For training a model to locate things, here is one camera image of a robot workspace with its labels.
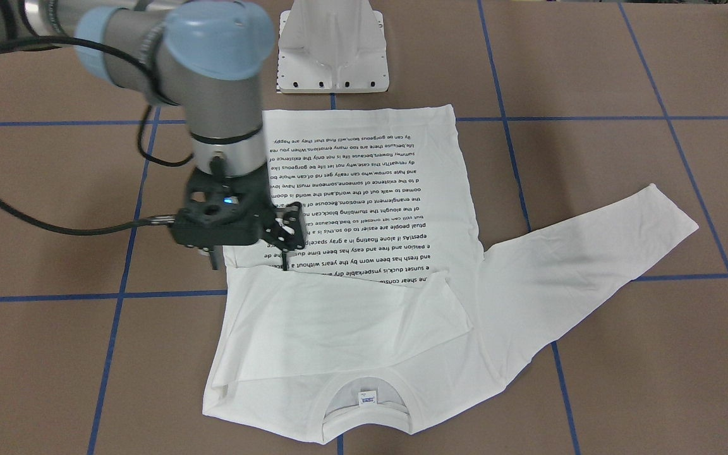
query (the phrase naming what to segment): shirt label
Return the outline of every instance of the shirt label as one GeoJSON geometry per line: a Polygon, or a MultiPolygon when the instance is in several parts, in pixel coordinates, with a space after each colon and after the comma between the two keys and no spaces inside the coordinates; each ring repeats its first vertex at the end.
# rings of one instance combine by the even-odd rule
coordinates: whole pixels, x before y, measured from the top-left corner
{"type": "Polygon", "coordinates": [[[358,393],[358,405],[368,406],[378,404],[377,391],[363,391],[358,393]]]}

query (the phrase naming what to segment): cable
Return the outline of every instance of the cable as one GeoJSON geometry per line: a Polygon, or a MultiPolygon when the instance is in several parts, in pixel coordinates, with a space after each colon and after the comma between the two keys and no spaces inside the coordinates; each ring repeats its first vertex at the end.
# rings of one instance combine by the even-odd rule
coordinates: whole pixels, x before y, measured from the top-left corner
{"type": "MultiPolygon", "coordinates": [[[[121,58],[122,60],[127,61],[127,63],[132,64],[136,69],[139,70],[139,72],[142,73],[145,78],[147,78],[148,82],[150,83],[150,86],[156,91],[157,87],[157,81],[156,78],[154,78],[153,73],[148,69],[144,64],[140,63],[139,60],[136,60],[136,58],[132,57],[130,54],[127,54],[126,52],[123,52],[119,49],[112,48],[111,46],[107,46],[106,44],[97,43],[95,41],[89,41],[89,40],[82,40],[79,38],[71,38],[71,37],[31,37],[31,38],[19,38],[16,40],[10,40],[6,41],[4,43],[0,43],[0,54],[5,54],[5,52],[14,52],[16,50],[20,50],[23,48],[28,47],[35,47],[35,46],[46,46],[47,44],[69,44],[69,46],[83,46],[90,49],[99,50],[100,52],[104,52],[105,54],[113,55],[114,57],[121,58]]],[[[134,219],[130,222],[124,222],[123,224],[118,224],[115,226],[109,226],[109,227],[99,227],[96,229],[73,229],[69,227],[61,227],[56,226],[54,224],[49,224],[48,222],[40,221],[40,219],[35,219],[32,216],[27,215],[26,213],[23,213],[22,211],[19,211],[18,209],[12,207],[12,205],[8,204],[7,202],[4,202],[2,199],[0,199],[0,209],[5,210],[7,213],[11,214],[12,216],[15,216],[16,218],[28,222],[29,224],[41,228],[46,231],[52,231],[52,233],[59,233],[59,234],[66,234],[68,236],[101,236],[104,234],[111,234],[116,233],[116,231],[124,231],[125,229],[131,229],[131,228],[137,228],[140,226],[161,226],[161,225],[167,225],[171,222],[171,217],[162,215],[162,216],[151,216],[148,218],[142,218],[142,219],[134,219]]]]}
{"type": "Polygon", "coordinates": [[[148,104],[148,107],[145,107],[145,112],[142,113],[142,121],[139,122],[139,131],[136,132],[136,149],[139,151],[139,155],[142,155],[142,158],[147,159],[151,163],[161,164],[162,166],[167,167],[180,167],[184,166],[187,163],[190,163],[191,159],[193,159],[193,154],[191,153],[190,156],[188,156],[185,159],[182,159],[182,161],[165,161],[164,159],[156,158],[155,156],[148,155],[147,152],[145,152],[145,148],[142,146],[142,142],[145,141],[145,126],[148,124],[148,118],[150,117],[150,110],[153,109],[150,104],[148,104]]]}

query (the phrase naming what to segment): light blue joint cap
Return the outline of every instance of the light blue joint cap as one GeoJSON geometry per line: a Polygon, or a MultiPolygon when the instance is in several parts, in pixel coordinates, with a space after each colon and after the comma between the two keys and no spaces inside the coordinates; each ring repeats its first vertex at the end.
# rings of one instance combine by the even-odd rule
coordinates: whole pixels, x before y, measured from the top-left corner
{"type": "MultiPolygon", "coordinates": [[[[98,6],[92,8],[80,18],[77,29],[75,30],[75,38],[83,40],[95,41],[102,43],[106,33],[106,27],[109,25],[111,16],[122,8],[113,8],[112,6],[98,6]]],[[[84,48],[83,46],[75,46],[78,53],[78,59],[83,66],[93,75],[114,83],[106,69],[105,55],[103,52],[95,49],[84,48]]]]}
{"type": "Polygon", "coordinates": [[[274,26],[254,3],[197,1],[167,14],[164,44],[191,71],[217,80],[246,80],[274,48],[274,26]]]}

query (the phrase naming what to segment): white plastic mount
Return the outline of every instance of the white plastic mount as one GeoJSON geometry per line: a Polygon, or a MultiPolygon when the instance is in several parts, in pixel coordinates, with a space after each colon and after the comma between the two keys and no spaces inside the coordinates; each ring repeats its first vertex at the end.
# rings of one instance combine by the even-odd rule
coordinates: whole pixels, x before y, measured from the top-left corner
{"type": "Polygon", "coordinates": [[[369,0],[294,0],[280,15],[277,90],[386,92],[384,16],[369,0]]]}

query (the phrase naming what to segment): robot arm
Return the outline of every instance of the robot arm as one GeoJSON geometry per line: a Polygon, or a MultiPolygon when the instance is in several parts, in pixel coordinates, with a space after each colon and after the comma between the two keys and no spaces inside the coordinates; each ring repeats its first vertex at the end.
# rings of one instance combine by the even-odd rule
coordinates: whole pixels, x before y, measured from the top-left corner
{"type": "Polygon", "coordinates": [[[184,207],[167,223],[177,243],[209,252],[214,268],[217,245],[263,239],[284,253],[300,250],[301,205],[278,209],[269,193],[258,73],[274,46],[274,27],[252,3],[182,3],[26,0],[11,7],[21,8],[31,32],[127,52],[152,70],[155,87],[132,64],[78,47],[92,74],[143,93],[154,106],[184,107],[196,168],[184,207]]]}

